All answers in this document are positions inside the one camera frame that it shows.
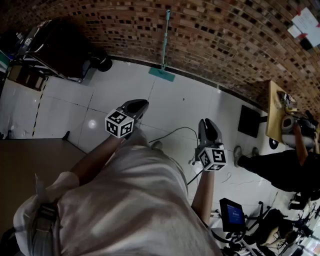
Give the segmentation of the person's beige trousers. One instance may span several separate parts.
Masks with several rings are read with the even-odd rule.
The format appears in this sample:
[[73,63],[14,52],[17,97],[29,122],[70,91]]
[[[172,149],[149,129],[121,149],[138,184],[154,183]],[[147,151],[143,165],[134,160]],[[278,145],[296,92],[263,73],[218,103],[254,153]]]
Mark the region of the person's beige trousers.
[[140,149],[140,148],[149,148],[150,144],[148,143],[144,132],[140,129],[140,125],[135,124],[133,126],[132,133],[124,137],[124,141],[121,143],[120,147]]

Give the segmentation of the black floor mat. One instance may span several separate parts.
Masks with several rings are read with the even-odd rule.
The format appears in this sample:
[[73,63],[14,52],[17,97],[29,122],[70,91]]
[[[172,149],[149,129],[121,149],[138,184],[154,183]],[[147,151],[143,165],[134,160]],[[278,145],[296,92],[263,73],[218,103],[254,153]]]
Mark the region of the black floor mat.
[[242,105],[237,130],[245,135],[257,138],[260,124],[267,122],[267,119],[267,116],[261,116],[259,112]]

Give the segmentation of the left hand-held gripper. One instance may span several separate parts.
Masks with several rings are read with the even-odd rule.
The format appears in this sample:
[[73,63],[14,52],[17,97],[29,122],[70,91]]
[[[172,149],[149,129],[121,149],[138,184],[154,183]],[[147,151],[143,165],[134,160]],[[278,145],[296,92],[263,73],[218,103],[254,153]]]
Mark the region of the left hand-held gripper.
[[134,99],[112,109],[104,119],[105,131],[118,139],[129,135],[148,107],[146,99]]

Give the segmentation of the black wheeled cart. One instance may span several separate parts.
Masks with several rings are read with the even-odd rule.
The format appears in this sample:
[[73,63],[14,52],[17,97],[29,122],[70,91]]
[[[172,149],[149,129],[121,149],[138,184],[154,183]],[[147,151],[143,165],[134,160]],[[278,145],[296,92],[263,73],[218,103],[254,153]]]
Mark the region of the black wheeled cart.
[[91,69],[108,71],[113,62],[95,48],[72,22],[57,18],[33,26],[23,40],[16,61],[46,76],[81,84]]

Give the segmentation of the brown cardboard box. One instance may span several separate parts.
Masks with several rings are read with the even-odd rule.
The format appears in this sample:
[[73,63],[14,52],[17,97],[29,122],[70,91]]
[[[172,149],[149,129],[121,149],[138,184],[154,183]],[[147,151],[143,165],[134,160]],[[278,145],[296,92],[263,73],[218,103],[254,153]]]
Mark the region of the brown cardboard box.
[[46,80],[46,76],[41,72],[22,65],[12,66],[7,78],[38,92],[43,89]]

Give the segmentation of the person's right forearm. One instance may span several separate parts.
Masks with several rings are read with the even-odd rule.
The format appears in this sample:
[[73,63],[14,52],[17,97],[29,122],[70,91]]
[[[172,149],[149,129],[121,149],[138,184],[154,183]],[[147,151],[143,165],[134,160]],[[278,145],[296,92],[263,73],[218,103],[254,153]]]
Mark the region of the person's right forearm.
[[192,209],[197,216],[206,224],[209,224],[213,205],[215,172],[204,171],[201,175],[194,199]]

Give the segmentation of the grey white round device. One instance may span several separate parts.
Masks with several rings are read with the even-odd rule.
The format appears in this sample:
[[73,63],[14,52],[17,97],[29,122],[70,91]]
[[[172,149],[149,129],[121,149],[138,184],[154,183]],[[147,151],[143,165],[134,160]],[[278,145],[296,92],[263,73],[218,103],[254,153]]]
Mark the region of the grey white round device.
[[282,142],[292,148],[296,148],[294,125],[300,126],[302,140],[307,150],[315,146],[315,132],[316,127],[306,118],[294,117],[293,115],[286,115],[281,123],[281,139]]

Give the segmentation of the teal mop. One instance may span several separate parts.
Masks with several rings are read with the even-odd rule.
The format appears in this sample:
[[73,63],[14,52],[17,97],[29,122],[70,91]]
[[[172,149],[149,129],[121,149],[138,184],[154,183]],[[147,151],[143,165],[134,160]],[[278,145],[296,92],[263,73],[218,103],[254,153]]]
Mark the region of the teal mop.
[[168,43],[168,26],[169,26],[169,20],[171,16],[171,10],[167,9],[166,10],[166,15],[165,15],[165,30],[164,30],[164,38],[163,38],[163,44],[162,44],[162,54],[161,54],[161,68],[155,68],[151,67],[149,69],[149,74],[153,75],[155,77],[158,77],[160,79],[173,82],[175,79],[175,75],[171,74],[167,71],[165,71],[167,67],[166,63],[166,47]]

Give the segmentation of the small black monitor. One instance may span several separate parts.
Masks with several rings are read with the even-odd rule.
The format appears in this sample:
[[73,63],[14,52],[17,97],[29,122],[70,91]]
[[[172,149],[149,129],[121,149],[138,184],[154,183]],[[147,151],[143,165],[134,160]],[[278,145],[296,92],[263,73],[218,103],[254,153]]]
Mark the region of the small black monitor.
[[223,231],[244,232],[246,230],[246,224],[242,206],[227,198],[220,199],[219,204]]

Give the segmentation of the person's left forearm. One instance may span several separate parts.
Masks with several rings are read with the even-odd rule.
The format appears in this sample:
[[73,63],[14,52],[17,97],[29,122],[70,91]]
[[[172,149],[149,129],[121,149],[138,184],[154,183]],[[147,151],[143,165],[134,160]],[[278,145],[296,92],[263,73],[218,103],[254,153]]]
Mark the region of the person's left forearm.
[[72,167],[70,171],[77,176],[80,186],[91,182],[100,173],[124,140],[109,136]]

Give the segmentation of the brown table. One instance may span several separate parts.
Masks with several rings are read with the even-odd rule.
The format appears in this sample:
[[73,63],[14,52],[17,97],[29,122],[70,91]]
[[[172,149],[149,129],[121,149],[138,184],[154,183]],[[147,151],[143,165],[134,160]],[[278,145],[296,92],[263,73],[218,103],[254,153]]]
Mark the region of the brown table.
[[0,237],[13,227],[19,206],[35,194],[36,178],[51,185],[85,153],[67,140],[0,140]]

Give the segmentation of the black swivel chair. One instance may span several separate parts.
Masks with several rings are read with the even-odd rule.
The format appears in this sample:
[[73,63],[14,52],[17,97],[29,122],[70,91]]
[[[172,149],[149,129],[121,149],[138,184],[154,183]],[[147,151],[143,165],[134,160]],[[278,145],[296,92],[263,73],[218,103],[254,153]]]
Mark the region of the black swivel chair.
[[259,222],[257,229],[251,235],[245,235],[243,240],[248,245],[271,246],[283,241],[291,243],[296,238],[293,223],[285,219],[280,210],[273,208]]

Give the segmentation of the white papers on wall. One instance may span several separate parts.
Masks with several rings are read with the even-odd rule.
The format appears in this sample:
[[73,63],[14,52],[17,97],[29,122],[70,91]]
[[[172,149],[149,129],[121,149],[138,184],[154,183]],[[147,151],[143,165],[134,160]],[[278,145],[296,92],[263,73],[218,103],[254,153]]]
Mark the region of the white papers on wall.
[[320,45],[320,21],[307,7],[298,8],[297,15],[291,21],[292,25],[287,31],[293,38],[307,39],[313,48]]

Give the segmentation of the light wooden desk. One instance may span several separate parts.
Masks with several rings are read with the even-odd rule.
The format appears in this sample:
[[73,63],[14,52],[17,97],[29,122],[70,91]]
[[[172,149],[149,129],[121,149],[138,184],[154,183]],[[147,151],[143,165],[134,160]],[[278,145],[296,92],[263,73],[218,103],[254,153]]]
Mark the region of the light wooden desk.
[[268,114],[265,135],[281,144],[284,144],[282,140],[282,120],[284,116],[287,115],[286,112],[289,113],[298,110],[298,102],[289,95],[289,99],[293,102],[293,107],[287,108],[284,103],[282,103],[278,92],[283,92],[284,94],[287,93],[272,80],[269,81],[268,85]]

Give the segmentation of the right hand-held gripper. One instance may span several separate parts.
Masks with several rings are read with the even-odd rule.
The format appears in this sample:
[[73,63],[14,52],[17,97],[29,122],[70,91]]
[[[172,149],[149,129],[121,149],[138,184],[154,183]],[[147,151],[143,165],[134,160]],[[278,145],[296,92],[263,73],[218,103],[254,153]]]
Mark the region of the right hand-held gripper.
[[199,121],[198,139],[195,164],[202,167],[203,171],[218,172],[223,169],[227,165],[227,150],[222,141],[221,131],[211,119]]

